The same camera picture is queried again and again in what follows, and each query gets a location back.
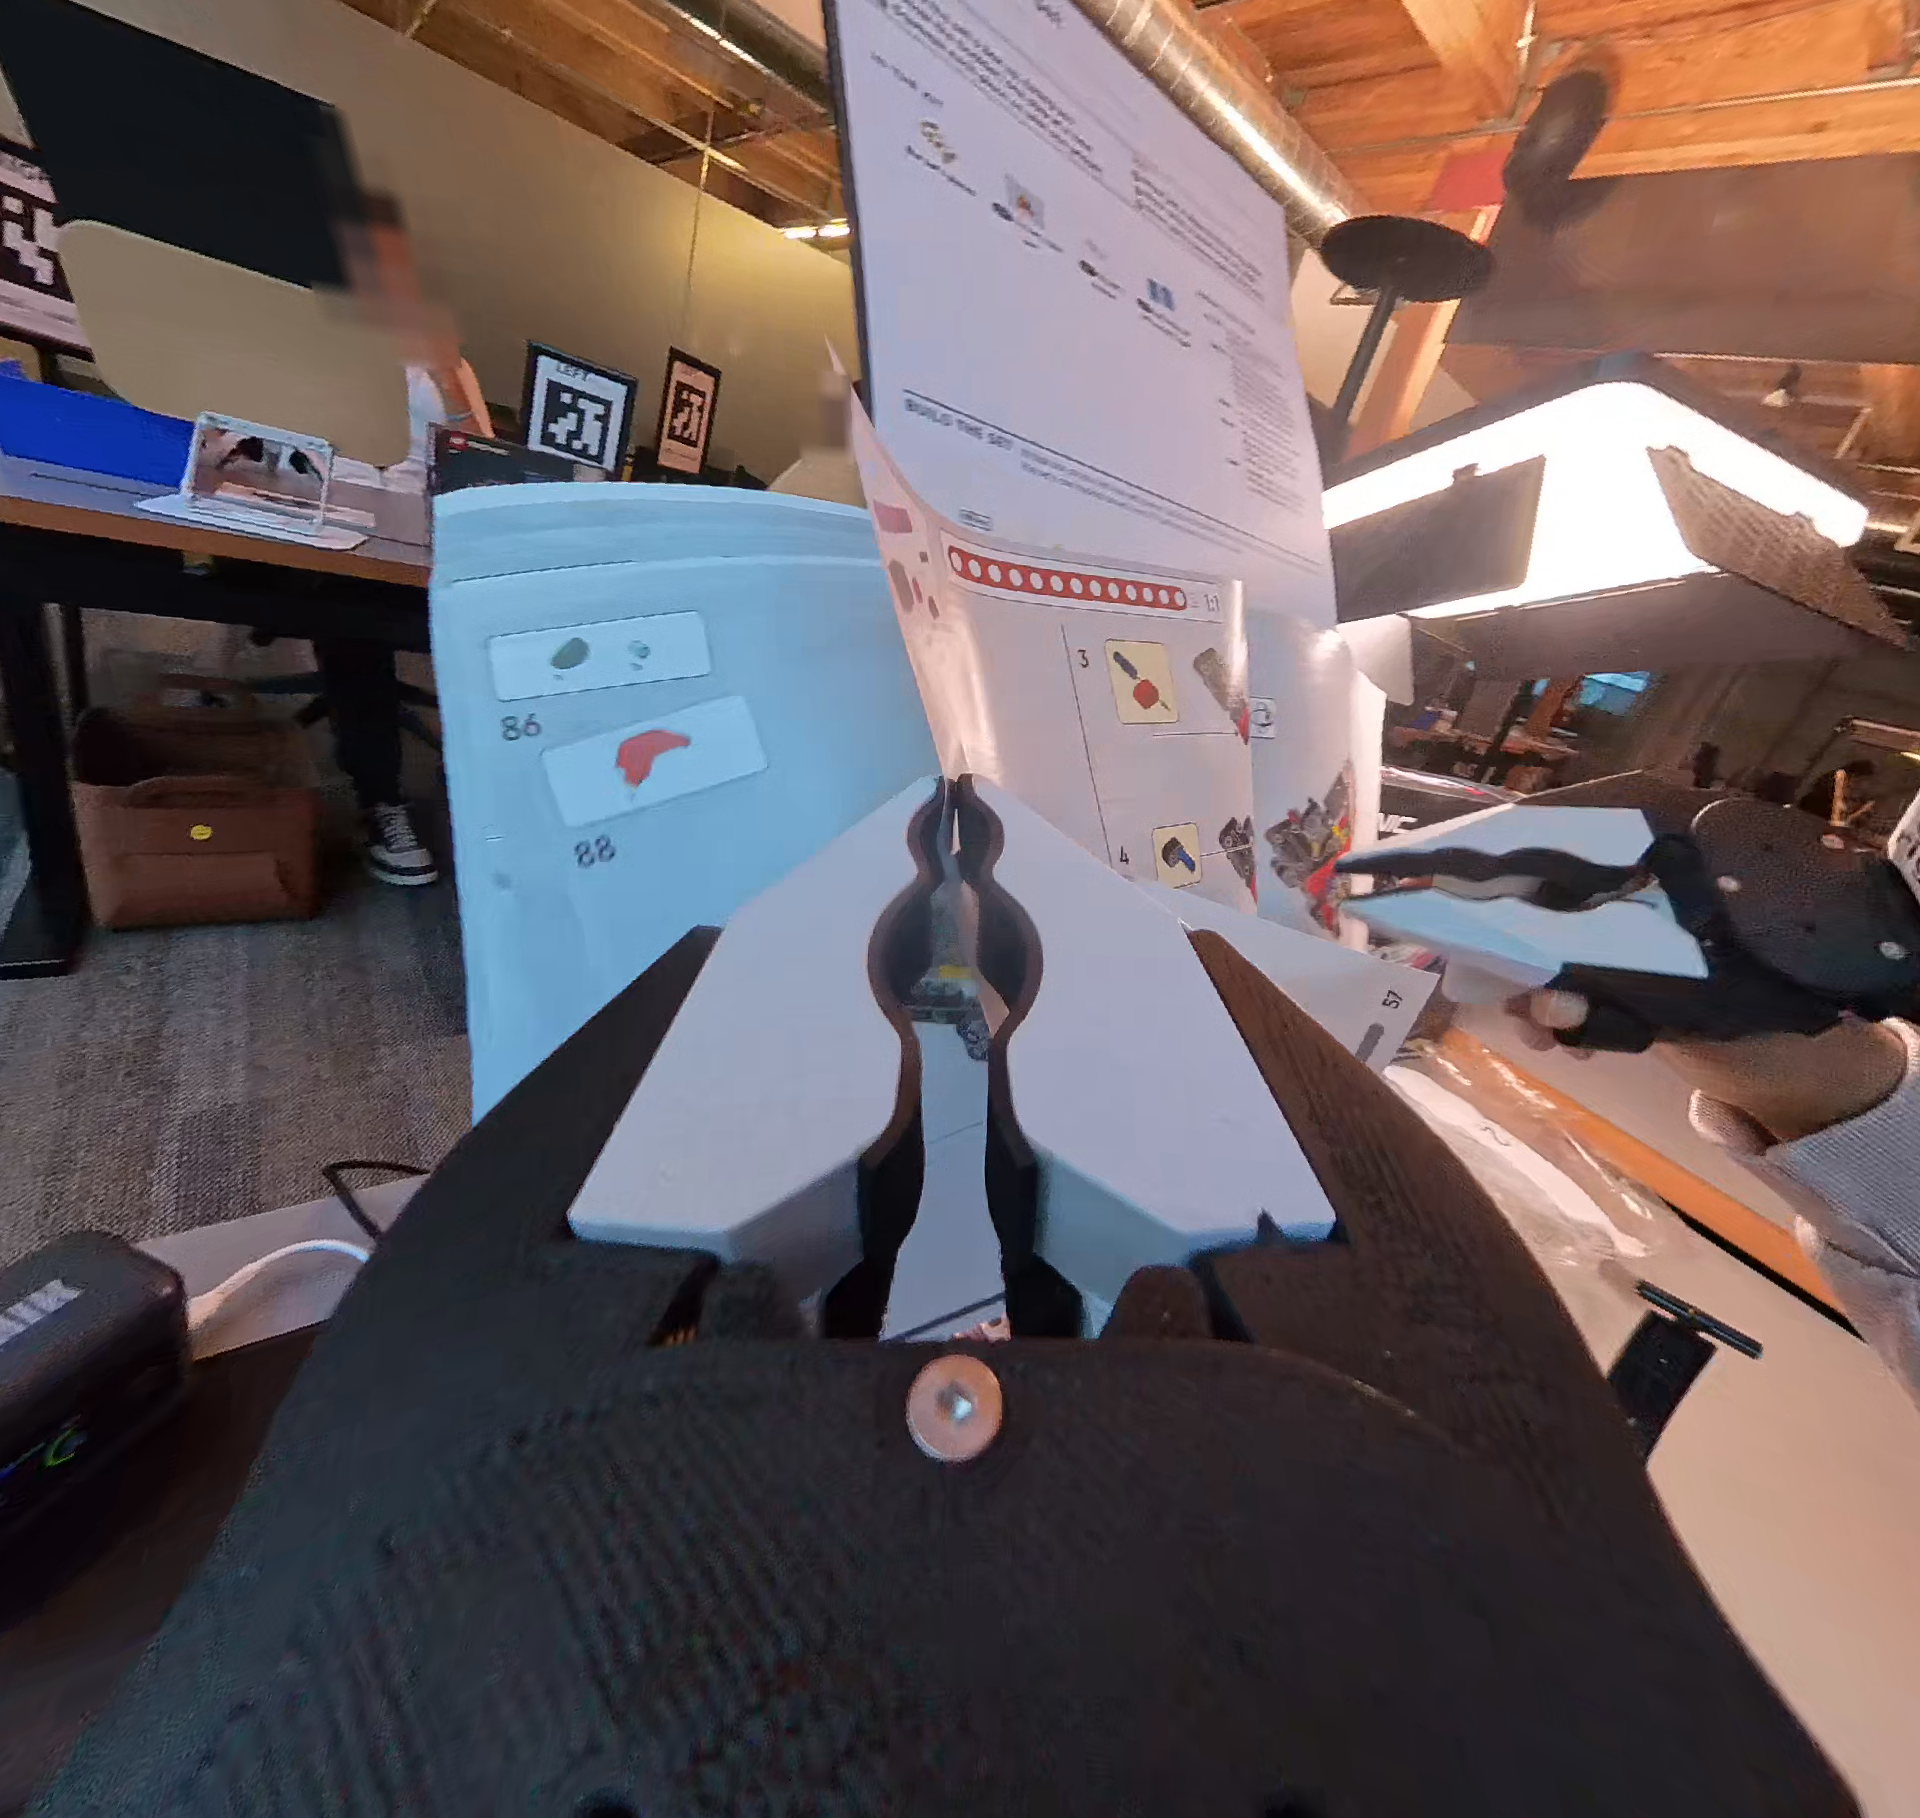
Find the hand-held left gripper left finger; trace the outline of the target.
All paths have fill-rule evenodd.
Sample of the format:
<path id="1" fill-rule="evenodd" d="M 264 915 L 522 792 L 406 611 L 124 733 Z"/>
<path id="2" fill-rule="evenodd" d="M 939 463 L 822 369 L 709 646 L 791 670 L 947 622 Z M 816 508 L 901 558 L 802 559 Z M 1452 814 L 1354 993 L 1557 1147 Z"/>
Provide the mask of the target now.
<path id="1" fill-rule="evenodd" d="M 591 1244 L 760 1263 L 811 1298 L 867 1251 L 862 1171 L 915 1123 L 944 783 L 922 778 L 720 929 L 569 1205 Z"/>

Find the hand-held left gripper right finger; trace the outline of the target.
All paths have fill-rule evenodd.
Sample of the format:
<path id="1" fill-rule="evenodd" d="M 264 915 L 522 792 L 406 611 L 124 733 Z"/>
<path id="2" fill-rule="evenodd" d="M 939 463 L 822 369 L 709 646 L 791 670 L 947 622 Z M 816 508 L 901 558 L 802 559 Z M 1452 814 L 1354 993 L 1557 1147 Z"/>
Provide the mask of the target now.
<path id="1" fill-rule="evenodd" d="M 981 776 L 959 826 L 1010 1331 L 1086 1331 L 1141 1269 L 1326 1242 L 1332 1200 L 1177 915 Z"/>

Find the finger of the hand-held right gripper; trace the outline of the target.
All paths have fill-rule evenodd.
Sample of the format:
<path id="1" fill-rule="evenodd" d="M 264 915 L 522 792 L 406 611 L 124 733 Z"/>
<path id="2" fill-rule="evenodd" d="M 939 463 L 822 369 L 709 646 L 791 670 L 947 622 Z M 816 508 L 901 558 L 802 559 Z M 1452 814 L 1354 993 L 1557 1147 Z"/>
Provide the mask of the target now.
<path id="1" fill-rule="evenodd" d="M 1374 938 L 1423 948 L 1521 990 L 1543 990 L 1573 968 L 1683 982 L 1712 977 L 1700 942 L 1658 888 L 1573 911 L 1416 888 L 1350 897 L 1345 911 Z"/>
<path id="2" fill-rule="evenodd" d="M 1508 804 L 1350 853 L 1334 874 L 1374 894 L 1633 898 L 1658 888 L 1637 809 Z"/>

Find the lego instruction booklet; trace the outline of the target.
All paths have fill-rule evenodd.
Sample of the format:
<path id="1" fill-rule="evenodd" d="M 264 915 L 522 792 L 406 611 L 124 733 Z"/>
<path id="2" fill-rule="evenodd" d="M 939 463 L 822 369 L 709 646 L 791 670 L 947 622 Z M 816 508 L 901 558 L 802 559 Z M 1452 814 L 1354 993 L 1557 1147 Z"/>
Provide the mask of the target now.
<path id="1" fill-rule="evenodd" d="M 421 1215 L 448 1219 L 461 1198 L 466 1269 L 502 1273 L 516 1251 L 520 1273 L 552 1296 L 569 1290 L 601 1327 L 616 1306 L 639 1327 L 641 1304 L 660 1329 L 691 1327 L 717 1318 L 724 1282 L 740 1280 L 776 1306 L 750 1313 L 753 1329 L 782 1331 L 816 1308 L 825 1337 L 873 1341 L 928 1169 L 915 990 L 903 1004 L 920 1047 L 915 1123 L 862 1171 L 869 1242 L 835 1286 L 797 1298 L 760 1263 L 591 1244 L 569 1230 L 591 1164 L 744 904 L 922 778 L 944 783 L 928 968 L 940 892 L 961 886 L 963 776 L 937 772 L 866 525 L 753 490 L 736 510 L 712 490 L 694 535 L 615 558 L 655 521 L 655 496 L 477 489 L 435 514 L 430 633 L 476 1123 L 426 1185 Z M 1363 953 L 1289 940 L 1206 898 L 1168 909 L 1114 874 L 1192 933 L 1336 1210 L 1321 1244 L 1259 1244 L 1135 1279 L 1197 1279 L 1203 1333 L 1334 1356 L 1336 1331 L 1383 1321 L 1405 1290 L 1391 1262 L 1419 1254 L 1386 1224 L 1408 1200 L 1392 1154 L 1419 1179 L 1454 1169 L 1381 1068 L 1354 1054 L 1362 1021 L 1384 1021 L 1386 1037 L 1410 1021 L 1383 1007 L 1386 971 Z"/>

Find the black lego connector piece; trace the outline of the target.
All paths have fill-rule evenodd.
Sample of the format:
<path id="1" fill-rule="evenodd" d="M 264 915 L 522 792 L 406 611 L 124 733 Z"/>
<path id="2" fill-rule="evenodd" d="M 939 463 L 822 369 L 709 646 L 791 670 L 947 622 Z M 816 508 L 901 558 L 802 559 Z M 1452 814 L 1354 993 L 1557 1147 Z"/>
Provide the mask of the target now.
<path id="1" fill-rule="evenodd" d="M 1693 1333 L 1700 1341 L 1719 1347 L 1722 1351 L 1735 1351 L 1755 1361 L 1763 1360 L 1761 1341 L 1702 1312 L 1698 1306 L 1688 1304 L 1674 1292 L 1653 1284 L 1648 1279 L 1636 1279 L 1633 1292 L 1668 1325 Z"/>

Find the person's right hand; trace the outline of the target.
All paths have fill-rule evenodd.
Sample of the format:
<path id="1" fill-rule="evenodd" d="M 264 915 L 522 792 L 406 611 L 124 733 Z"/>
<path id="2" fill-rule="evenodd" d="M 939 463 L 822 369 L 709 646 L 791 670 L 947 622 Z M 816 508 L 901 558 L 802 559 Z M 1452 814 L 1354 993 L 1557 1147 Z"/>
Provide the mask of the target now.
<path id="1" fill-rule="evenodd" d="M 1784 1145 L 1883 1110 L 1917 1068 L 1917 1029 L 1844 1018 L 1816 1036 L 1668 1039 L 1646 1057 L 1742 1129 Z"/>

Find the white labelled clear plastic bag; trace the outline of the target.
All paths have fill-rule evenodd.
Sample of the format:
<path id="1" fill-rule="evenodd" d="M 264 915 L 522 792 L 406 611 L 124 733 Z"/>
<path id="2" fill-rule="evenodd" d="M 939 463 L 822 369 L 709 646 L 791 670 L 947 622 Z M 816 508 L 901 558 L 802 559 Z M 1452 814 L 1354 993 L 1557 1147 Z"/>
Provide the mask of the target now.
<path id="1" fill-rule="evenodd" d="M 1625 1267 L 1671 1248 L 1676 1215 L 1563 1129 L 1549 1127 L 1540 1150 L 1424 1068 L 1392 1064 L 1384 1080 L 1468 1167 L 1542 1265 Z"/>

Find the black disc stand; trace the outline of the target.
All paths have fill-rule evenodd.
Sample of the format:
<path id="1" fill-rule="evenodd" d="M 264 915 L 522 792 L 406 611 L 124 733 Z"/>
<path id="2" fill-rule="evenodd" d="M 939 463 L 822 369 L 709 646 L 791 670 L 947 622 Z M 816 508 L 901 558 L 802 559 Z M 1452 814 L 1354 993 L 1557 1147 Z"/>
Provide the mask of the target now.
<path id="1" fill-rule="evenodd" d="M 1449 224 L 1399 216 L 1339 223 L 1319 241 L 1317 255 L 1341 286 L 1372 293 L 1367 322 L 1330 414 L 1342 443 L 1397 308 L 1475 296 L 1494 277 L 1495 255 Z"/>

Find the brown cardboard box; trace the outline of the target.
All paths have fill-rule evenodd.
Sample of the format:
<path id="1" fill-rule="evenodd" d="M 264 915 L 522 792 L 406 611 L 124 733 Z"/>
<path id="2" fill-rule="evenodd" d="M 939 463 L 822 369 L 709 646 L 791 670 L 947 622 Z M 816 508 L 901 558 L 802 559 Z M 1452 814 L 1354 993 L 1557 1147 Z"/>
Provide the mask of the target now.
<path id="1" fill-rule="evenodd" d="M 240 681 L 172 674 L 71 727 L 92 921 L 114 933 L 320 911 L 320 794 L 301 730 Z"/>

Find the small marker sign board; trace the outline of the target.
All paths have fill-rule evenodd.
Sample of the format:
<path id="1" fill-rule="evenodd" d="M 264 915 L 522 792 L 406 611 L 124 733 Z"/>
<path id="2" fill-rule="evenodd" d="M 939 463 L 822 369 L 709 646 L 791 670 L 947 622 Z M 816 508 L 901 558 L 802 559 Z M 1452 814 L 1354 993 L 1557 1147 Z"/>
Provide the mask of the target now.
<path id="1" fill-rule="evenodd" d="M 665 475 L 695 483 L 707 473 L 720 388 L 718 367 L 677 345 L 669 351 L 655 440 Z"/>
<path id="2" fill-rule="evenodd" d="M 638 378 L 528 339 L 520 443 L 619 481 L 632 446 L 638 396 Z"/>

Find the black power bank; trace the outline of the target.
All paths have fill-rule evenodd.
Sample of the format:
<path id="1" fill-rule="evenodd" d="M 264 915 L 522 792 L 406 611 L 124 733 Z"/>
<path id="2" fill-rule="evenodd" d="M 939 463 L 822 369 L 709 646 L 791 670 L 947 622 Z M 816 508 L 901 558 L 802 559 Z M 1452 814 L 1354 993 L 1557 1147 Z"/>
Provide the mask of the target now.
<path id="1" fill-rule="evenodd" d="M 165 1262 L 67 1232 L 3 1271 L 3 1539 L 10 1546 L 167 1419 L 188 1298 Z"/>

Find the white printed task sheet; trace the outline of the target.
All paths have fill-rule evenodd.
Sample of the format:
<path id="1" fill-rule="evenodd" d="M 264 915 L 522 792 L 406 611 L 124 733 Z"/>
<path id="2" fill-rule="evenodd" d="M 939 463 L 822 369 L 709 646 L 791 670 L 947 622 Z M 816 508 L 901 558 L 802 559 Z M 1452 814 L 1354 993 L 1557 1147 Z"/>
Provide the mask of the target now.
<path id="1" fill-rule="evenodd" d="M 823 0 L 873 428 L 1010 550 L 1332 626 L 1285 208 L 1075 0 Z"/>

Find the clear acrylic stand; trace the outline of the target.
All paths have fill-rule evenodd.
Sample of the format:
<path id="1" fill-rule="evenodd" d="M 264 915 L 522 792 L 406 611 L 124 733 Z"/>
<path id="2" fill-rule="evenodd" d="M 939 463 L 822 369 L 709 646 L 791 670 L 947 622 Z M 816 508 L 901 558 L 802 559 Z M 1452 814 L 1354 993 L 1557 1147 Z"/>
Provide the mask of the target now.
<path id="1" fill-rule="evenodd" d="M 202 414 L 178 489 L 143 498 L 136 510 L 178 525 L 350 551 L 376 535 L 376 518 L 342 498 L 335 461 L 337 451 L 325 439 Z"/>

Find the brown edged desk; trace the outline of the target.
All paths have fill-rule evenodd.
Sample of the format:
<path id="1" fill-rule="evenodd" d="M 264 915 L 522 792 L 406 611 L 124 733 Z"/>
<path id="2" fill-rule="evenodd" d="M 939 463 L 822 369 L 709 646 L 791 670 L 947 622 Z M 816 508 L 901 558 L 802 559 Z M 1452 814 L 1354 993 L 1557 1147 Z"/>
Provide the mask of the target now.
<path id="1" fill-rule="evenodd" d="M 58 673 L 60 608 L 350 638 L 428 650 L 428 536 L 371 535 L 322 551 L 144 510 L 162 490 L 63 465 L 4 461 L 3 688 L 25 875 L 4 921 L 3 979 L 67 977 L 90 933 L 67 733 L 84 655 Z"/>

